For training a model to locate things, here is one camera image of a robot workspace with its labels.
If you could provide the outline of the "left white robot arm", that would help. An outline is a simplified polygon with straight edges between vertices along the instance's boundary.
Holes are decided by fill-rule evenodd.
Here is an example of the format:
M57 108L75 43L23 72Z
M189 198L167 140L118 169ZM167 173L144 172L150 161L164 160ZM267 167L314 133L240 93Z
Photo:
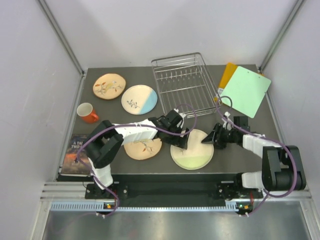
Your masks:
M149 117L140 122L112 124L109 120L102 121L82 145L90 163L90 174L97 184L97 194L105 199L113 194L111 163L123 145L159 139L186 150L192 130L183 129L185 117L175 108L167 115Z

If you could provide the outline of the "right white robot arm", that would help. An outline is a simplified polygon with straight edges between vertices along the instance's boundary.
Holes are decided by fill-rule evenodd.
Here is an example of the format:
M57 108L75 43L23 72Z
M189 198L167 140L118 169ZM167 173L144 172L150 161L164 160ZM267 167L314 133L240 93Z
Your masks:
M236 144L261 158L261 170L238 173L235 177L233 192L239 198L245 198L252 189L264 189L268 192L288 191L295 183L294 190L304 190L307 181L302 165L300 150L297 146L281 146L258 133L249 133L248 117L235 116L233 123L224 120L216 123L212 132L201 142L213 144L223 150L227 144Z

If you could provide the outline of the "green and cream plate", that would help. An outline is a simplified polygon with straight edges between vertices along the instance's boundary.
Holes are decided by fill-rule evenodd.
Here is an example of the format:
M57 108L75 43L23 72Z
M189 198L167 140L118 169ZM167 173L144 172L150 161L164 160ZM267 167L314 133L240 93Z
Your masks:
M208 135L199 129L193 129L188 137L187 149L170 147L172 160L185 170L199 170L205 167L213 158L214 145L202 143Z

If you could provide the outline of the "blue and cream plate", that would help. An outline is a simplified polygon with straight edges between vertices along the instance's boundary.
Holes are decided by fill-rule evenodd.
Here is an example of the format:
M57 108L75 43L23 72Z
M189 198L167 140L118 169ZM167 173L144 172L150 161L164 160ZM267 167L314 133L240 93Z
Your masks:
M121 97L123 109L132 115L144 115L154 109L158 95L147 85L134 85L128 88Z

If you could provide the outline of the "bird plate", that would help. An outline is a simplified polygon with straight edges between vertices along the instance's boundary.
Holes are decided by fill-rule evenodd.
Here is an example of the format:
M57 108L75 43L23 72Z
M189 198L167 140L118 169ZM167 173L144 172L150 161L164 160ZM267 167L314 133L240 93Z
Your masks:
M95 81L92 90L96 97L103 100L112 100L123 93L126 83L126 80L121 75L107 73Z
M124 145L125 153L137 161L147 160L159 153L162 148L160 139L145 139L141 141L130 142Z

